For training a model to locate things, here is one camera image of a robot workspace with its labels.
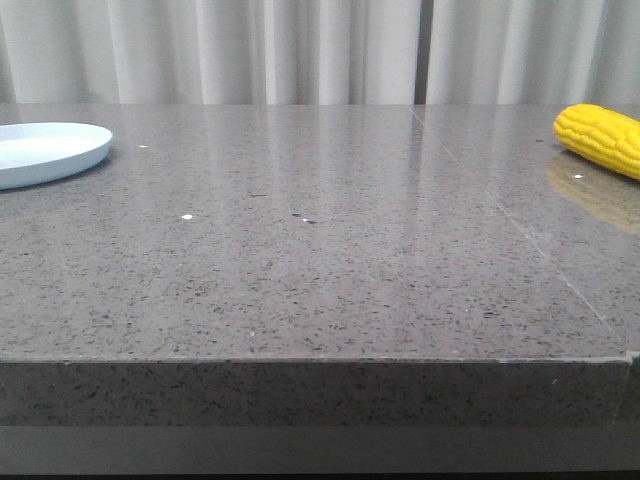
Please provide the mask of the light blue round plate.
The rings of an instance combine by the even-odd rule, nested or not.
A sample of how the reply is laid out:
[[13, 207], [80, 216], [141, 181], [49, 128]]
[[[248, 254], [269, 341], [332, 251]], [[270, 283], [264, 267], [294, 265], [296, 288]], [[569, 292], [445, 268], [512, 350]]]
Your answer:
[[16, 189], [84, 172], [110, 150], [113, 134], [92, 124], [38, 122], [1, 127], [1, 188]]

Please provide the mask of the yellow corn cob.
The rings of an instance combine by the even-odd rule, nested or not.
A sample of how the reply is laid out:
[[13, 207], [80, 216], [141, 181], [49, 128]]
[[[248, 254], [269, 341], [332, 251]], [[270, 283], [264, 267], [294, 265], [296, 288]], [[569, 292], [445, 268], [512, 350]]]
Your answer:
[[608, 170], [639, 180], [639, 121], [593, 104], [562, 110], [554, 132], [570, 151]]

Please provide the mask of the white pleated curtain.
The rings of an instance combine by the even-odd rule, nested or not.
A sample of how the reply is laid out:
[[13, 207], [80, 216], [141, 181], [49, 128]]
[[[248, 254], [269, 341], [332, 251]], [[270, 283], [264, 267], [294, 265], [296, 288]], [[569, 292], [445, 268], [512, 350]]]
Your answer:
[[635, 1], [5, 1], [11, 103], [635, 104]]

